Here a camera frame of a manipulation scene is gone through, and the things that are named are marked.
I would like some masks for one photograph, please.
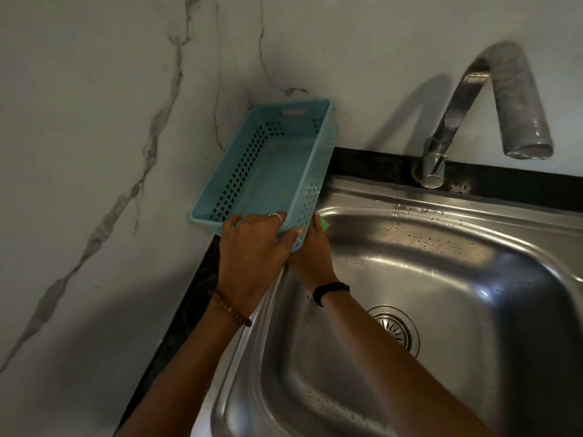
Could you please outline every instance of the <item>ring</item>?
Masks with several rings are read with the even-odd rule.
[[[279,222],[281,222],[281,224],[283,225],[283,219],[281,219],[281,216],[277,213],[267,213],[267,216],[277,216],[279,218]]]

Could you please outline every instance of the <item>drain ring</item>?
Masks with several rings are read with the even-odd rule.
[[[368,310],[396,340],[410,352],[413,357],[419,354],[419,333],[411,318],[400,309],[390,305],[378,305]]]

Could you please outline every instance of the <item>black bracelet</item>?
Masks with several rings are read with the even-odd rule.
[[[314,290],[312,294],[312,300],[316,303],[318,307],[323,307],[322,297],[328,291],[347,291],[350,293],[350,287],[342,282],[330,282],[329,284],[321,285]]]

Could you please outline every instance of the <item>person's right arm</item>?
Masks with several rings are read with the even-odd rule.
[[[318,286],[338,281],[332,268],[330,245],[317,214],[302,248],[290,255],[289,264],[310,293]],[[330,291],[322,297],[322,305],[400,437],[494,435],[350,293]]]

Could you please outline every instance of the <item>blue plastic basket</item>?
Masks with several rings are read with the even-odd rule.
[[[337,133],[327,99],[253,108],[194,202],[190,219],[220,236],[223,221],[234,214],[284,210],[288,216],[279,236],[293,227],[306,231]]]

